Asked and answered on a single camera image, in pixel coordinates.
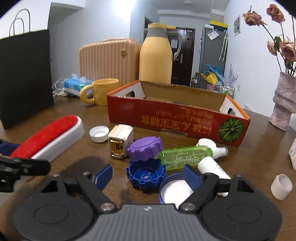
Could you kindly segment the dark entrance door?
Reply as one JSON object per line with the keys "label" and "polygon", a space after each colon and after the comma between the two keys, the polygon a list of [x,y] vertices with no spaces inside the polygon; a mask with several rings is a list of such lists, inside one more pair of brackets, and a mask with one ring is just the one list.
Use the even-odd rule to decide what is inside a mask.
{"label": "dark entrance door", "polygon": [[171,84],[190,86],[194,60],[195,29],[176,27],[181,36],[181,50],[173,61]]}

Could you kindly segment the white cream tube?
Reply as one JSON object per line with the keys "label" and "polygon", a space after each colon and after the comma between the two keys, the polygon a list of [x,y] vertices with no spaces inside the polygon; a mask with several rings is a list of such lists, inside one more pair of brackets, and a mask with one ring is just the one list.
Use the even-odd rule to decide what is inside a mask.
{"label": "white cream tube", "polygon": [[198,170],[204,173],[213,173],[220,179],[231,179],[231,177],[221,168],[221,166],[212,158],[205,157],[197,165]]}

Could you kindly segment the green spray bottle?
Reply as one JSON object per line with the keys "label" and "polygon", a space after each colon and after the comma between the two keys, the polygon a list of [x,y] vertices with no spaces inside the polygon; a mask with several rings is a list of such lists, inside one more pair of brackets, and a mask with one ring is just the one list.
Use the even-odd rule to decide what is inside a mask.
{"label": "green spray bottle", "polygon": [[194,146],[164,149],[158,153],[158,159],[168,171],[182,169],[185,165],[198,166],[205,157],[217,159],[228,155],[227,147]]}

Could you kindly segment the blue jar lid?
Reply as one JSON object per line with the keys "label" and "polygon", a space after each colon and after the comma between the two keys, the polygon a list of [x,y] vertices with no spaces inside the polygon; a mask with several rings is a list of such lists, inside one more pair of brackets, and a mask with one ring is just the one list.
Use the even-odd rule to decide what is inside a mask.
{"label": "blue jar lid", "polygon": [[166,176],[166,166],[160,159],[149,158],[146,161],[130,161],[126,168],[129,182],[140,190],[158,189]]}

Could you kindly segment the small white cap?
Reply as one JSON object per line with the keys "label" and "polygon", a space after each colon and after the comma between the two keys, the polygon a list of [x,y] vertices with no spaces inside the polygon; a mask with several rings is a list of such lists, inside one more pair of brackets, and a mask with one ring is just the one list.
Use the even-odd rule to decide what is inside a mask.
{"label": "small white cap", "polygon": [[279,174],[271,184],[270,190],[273,196],[278,200],[284,200],[292,191],[293,184],[285,174]]}

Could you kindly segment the red white lint brush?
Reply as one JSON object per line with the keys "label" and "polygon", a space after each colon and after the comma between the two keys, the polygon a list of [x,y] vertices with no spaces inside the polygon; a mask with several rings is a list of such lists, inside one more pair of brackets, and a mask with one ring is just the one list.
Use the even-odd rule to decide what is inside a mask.
{"label": "red white lint brush", "polygon": [[81,118],[67,115],[45,126],[24,141],[12,151],[10,157],[51,162],[78,142],[84,133]]}

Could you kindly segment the white gold charger plug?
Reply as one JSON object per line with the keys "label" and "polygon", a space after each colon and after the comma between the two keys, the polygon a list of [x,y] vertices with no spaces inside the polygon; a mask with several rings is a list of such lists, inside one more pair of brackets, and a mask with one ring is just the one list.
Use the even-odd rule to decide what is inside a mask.
{"label": "white gold charger plug", "polygon": [[108,134],[110,155],[114,159],[126,158],[127,149],[133,143],[133,127],[129,125],[115,125]]}

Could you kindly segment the purple rimmed white lid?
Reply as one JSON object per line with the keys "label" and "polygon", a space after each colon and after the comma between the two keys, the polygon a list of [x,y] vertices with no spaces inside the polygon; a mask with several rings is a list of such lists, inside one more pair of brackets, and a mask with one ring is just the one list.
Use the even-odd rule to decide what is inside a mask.
{"label": "purple rimmed white lid", "polygon": [[166,177],[159,186],[159,203],[174,204],[176,209],[193,193],[184,180],[183,173],[177,172]]}

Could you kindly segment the purple jar lid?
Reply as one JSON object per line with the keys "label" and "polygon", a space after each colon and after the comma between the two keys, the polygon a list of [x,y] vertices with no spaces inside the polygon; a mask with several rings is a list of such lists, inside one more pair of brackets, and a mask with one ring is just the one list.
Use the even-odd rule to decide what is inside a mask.
{"label": "purple jar lid", "polygon": [[131,161],[147,161],[154,158],[163,150],[160,137],[148,136],[134,141],[127,149]]}

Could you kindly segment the white pill bottle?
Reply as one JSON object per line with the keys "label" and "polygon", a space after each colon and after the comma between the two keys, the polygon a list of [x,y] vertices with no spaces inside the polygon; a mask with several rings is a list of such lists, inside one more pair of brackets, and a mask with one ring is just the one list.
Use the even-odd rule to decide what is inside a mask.
{"label": "white pill bottle", "polygon": [[296,171],[296,138],[294,139],[288,152],[293,169]]}

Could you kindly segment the white ribbed bottle cap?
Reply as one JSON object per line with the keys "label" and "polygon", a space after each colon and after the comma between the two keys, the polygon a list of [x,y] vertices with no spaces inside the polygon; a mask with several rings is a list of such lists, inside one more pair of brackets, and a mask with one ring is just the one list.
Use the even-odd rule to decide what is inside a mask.
{"label": "white ribbed bottle cap", "polygon": [[109,128],[107,126],[95,126],[89,131],[93,142],[103,143],[108,139]]}

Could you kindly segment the yellow watering can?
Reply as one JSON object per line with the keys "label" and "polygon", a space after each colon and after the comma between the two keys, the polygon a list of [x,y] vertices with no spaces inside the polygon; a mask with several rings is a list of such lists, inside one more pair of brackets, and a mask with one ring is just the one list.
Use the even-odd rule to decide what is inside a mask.
{"label": "yellow watering can", "polygon": [[208,75],[205,75],[203,73],[200,74],[208,84],[215,86],[218,82],[218,79],[215,75],[215,73],[209,73]]}

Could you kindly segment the pink ribbed suitcase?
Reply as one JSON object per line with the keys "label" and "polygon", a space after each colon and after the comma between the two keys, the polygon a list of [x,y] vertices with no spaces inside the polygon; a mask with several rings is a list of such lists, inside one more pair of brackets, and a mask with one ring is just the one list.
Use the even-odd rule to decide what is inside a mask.
{"label": "pink ribbed suitcase", "polygon": [[136,81],[141,46],[126,38],[84,45],[79,50],[80,75],[91,80],[115,78],[120,86]]}

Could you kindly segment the yellow ceramic mug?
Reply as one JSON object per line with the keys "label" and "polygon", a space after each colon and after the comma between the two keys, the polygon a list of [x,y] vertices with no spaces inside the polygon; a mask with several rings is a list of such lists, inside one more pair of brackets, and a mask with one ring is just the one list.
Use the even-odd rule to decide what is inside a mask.
{"label": "yellow ceramic mug", "polygon": [[[79,98],[86,104],[107,106],[107,95],[119,88],[119,80],[115,78],[105,78],[93,81],[80,90]],[[86,92],[92,90],[92,98],[86,96]]]}

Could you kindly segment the yellow thermos jug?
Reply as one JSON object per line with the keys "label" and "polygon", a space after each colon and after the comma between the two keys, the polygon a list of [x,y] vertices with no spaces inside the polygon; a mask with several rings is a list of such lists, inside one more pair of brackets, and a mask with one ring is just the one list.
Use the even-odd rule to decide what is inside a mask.
{"label": "yellow thermos jug", "polygon": [[[171,83],[173,61],[181,51],[182,36],[175,26],[161,23],[148,24],[147,36],[139,54],[139,80],[162,84]],[[178,37],[177,52],[172,53],[168,36]]]}

